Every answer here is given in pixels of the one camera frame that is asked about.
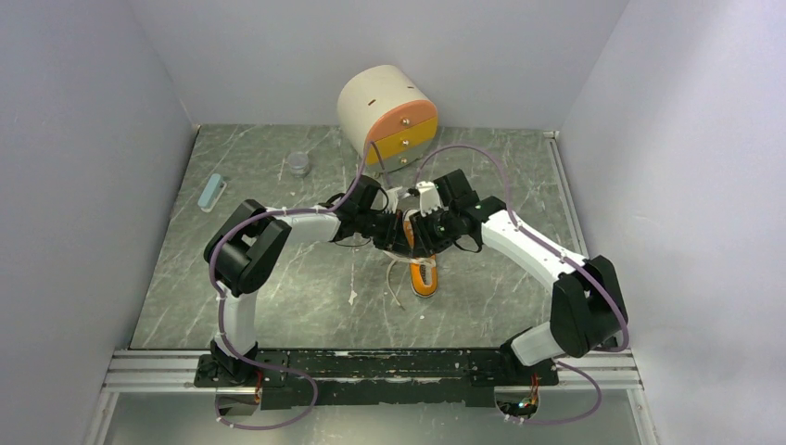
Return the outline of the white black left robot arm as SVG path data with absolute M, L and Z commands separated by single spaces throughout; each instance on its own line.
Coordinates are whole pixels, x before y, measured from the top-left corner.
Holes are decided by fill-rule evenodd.
M 260 367 L 256 298 L 288 245 L 337 243 L 359 235 L 395 258 L 412 258 L 405 217 L 394 202 L 397 196 L 361 175 L 347 191 L 312 207 L 266 208 L 254 199 L 238 206 L 204 252 L 219 303 L 218 332 L 211 340 L 210 355 L 224 378 L 242 386 Z

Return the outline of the orange canvas sneaker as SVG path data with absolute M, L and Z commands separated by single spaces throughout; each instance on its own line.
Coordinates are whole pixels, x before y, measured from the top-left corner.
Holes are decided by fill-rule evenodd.
M 415 236 L 410 217 L 417 213 L 417 209 L 408 209 L 404 212 L 403 229 L 410 248 L 415 245 Z M 426 260 L 409 264 L 412 292 L 419 298 L 431 298 L 437 292 L 437 257 L 432 255 Z

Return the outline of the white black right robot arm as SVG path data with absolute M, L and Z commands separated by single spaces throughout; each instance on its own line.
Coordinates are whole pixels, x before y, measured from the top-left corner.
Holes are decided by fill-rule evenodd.
M 409 189 L 419 200 L 409 215 L 413 254 L 431 257 L 471 237 L 478 250 L 490 248 L 536 278 L 551 293 L 548 321 L 507 340 L 502 376 L 524 383 L 536 364 L 559 356 L 580 358 L 628 326 L 614 265 L 563 248 L 525 223 L 498 197 L 479 198 L 463 171 Z

